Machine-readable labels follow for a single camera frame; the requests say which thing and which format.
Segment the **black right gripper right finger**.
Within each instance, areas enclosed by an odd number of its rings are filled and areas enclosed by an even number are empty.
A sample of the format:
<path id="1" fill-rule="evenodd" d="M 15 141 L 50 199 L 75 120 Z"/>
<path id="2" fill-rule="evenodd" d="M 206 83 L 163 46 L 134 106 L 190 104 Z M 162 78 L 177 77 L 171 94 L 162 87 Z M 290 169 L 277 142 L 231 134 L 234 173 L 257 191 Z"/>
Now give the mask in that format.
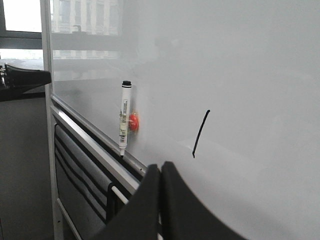
<path id="1" fill-rule="evenodd" d="M 195 196 L 173 162 L 161 167 L 160 215 L 165 240 L 243 240 Z"/>

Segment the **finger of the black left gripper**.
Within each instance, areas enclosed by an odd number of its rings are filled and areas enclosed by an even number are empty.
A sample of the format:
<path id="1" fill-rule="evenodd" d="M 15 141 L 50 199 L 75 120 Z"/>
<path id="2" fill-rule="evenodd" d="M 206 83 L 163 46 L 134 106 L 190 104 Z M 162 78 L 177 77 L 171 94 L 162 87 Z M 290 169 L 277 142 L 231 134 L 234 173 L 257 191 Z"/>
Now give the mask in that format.
<path id="1" fill-rule="evenodd" d="M 10 88 L 43 86 L 52 82 L 51 73 L 45 70 L 24 69 L 4 65 L 4 85 Z"/>

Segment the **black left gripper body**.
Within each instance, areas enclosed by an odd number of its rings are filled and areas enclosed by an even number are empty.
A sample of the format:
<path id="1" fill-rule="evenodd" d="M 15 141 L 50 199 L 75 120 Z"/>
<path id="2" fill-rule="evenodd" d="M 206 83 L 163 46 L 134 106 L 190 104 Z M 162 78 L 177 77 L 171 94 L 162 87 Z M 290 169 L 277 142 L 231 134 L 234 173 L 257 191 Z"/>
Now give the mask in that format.
<path id="1" fill-rule="evenodd" d="M 23 93 L 40 86 L 8 87 L 4 83 L 5 64 L 0 66 L 0 101 L 9 101 L 18 98 Z"/>

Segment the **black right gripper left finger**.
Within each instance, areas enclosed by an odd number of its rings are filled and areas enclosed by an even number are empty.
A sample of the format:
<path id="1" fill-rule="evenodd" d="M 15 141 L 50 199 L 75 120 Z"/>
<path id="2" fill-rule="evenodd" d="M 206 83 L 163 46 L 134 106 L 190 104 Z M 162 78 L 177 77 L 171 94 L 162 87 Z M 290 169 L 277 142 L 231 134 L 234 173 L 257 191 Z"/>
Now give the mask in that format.
<path id="1" fill-rule="evenodd" d="M 135 193 L 94 240 L 156 240 L 159 222 L 160 171 L 147 171 Z"/>

